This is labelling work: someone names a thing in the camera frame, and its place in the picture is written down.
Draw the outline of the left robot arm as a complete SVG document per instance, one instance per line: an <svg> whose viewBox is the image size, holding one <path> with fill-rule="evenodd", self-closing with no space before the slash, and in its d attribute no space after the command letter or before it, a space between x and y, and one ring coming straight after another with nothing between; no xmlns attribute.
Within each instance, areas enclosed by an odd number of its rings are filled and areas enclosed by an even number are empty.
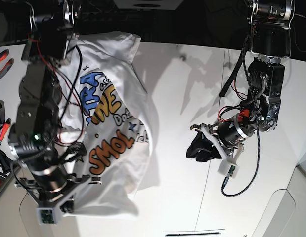
<svg viewBox="0 0 306 237"><path fill-rule="evenodd" d="M225 106L214 124L191 126L196 137L187 158L198 162L237 158L243 143L255 133L276 128L281 106L285 67L281 61L291 55L290 26L295 15L292 0L250 0L248 32L239 59L219 96L236 84L244 70L248 91L236 106Z"/></svg>

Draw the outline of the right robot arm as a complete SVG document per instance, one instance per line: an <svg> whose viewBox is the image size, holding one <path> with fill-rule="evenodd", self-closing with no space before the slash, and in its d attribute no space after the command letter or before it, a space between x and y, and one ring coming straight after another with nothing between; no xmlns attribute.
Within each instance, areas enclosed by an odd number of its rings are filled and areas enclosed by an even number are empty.
<svg viewBox="0 0 306 237"><path fill-rule="evenodd" d="M87 154L83 143L71 142L59 155L55 144L61 130L64 98L55 71L67 62L75 22L81 13L77 0L30 1L28 41L22 60L28 63L19 86L20 104L8 143L16 160L13 166L27 166L33 178L19 178L16 186L24 188L37 204L37 216L43 223L55 223L56 216L71 213L73 196L100 178L69 174L65 164Z"/></svg>

